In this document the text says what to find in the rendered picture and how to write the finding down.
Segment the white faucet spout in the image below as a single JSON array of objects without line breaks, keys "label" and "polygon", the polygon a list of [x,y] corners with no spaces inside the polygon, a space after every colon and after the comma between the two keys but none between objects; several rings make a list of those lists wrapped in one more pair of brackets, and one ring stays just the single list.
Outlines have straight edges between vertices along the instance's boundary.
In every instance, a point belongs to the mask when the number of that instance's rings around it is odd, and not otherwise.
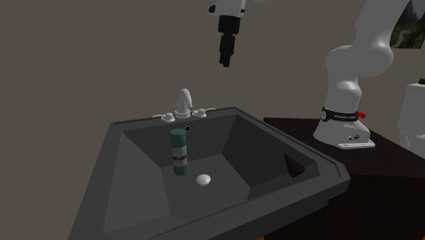
[{"label": "white faucet spout", "polygon": [[188,89],[181,89],[176,101],[175,116],[179,119],[190,118],[192,108],[191,94]]}]

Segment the green spray can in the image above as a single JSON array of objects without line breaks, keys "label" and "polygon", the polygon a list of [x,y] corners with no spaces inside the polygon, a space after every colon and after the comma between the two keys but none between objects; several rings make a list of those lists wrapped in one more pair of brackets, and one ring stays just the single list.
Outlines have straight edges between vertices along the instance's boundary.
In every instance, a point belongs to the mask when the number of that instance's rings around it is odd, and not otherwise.
[{"label": "green spray can", "polygon": [[186,175],[188,172],[186,131],[181,128],[170,130],[170,146],[174,174]]}]

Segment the dark brown wedge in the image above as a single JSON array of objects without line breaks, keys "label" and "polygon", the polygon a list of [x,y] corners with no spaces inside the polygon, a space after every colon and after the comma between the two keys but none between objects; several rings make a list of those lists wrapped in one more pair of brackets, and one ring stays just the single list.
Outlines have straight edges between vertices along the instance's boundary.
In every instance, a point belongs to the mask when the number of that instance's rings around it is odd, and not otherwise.
[{"label": "dark brown wedge", "polygon": [[305,172],[305,167],[287,154],[285,154],[285,163],[287,165],[287,172],[292,178]]}]

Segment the dark grey sink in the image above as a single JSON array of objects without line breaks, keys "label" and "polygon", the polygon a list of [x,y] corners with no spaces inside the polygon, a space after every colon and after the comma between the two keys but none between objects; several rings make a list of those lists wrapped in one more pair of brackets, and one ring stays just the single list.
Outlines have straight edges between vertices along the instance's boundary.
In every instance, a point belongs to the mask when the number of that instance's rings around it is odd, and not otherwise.
[{"label": "dark grey sink", "polygon": [[[183,176],[173,170],[175,128],[186,131]],[[292,178],[285,154],[305,172]],[[325,207],[349,181],[340,162],[236,107],[115,122],[68,240],[256,240]]]}]

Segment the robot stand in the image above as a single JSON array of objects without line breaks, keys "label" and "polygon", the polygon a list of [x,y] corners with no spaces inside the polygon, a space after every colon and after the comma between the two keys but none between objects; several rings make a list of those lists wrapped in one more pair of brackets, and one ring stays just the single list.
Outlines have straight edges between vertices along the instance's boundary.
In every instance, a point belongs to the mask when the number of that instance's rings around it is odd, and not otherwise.
[{"label": "robot stand", "polygon": [[425,240],[425,159],[373,132],[375,147],[345,150],[313,138],[316,119],[264,121],[345,165],[344,194],[265,240]]}]

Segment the landscape wall picture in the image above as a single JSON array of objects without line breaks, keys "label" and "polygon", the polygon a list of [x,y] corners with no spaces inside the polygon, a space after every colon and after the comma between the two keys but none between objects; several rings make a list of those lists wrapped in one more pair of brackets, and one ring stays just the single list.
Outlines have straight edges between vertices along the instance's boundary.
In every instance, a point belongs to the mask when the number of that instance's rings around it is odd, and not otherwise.
[{"label": "landscape wall picture", "polygon": [[395,24],[391,48],[421,49],[425,42],[425,0],[409,0]]}]

